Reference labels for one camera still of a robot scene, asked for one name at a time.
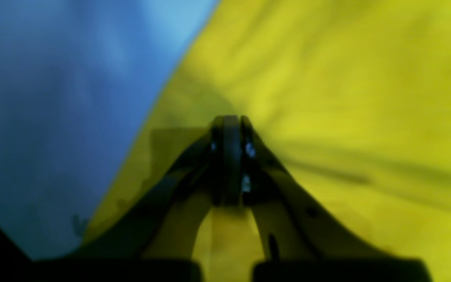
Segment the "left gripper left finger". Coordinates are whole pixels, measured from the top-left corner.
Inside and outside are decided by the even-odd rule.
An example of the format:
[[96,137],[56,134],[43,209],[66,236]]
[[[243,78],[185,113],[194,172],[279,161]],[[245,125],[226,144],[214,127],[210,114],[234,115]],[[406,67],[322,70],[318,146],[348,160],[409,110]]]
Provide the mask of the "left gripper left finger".
[[55,260],[34,263],[36,282],[202,282],[191,258],[202,220],[226,186],[226,118],[177,157],[107,232]]

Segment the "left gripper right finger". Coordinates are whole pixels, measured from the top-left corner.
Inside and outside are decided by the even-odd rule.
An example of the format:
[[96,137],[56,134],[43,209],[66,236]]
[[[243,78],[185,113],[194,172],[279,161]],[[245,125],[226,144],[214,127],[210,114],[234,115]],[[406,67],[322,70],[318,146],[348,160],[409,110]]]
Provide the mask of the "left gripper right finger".
[[225,203],[253,213],[265,261],[254,282],[431,282],[424,263],[353,234],[290,175],[246,116],[225,118]]

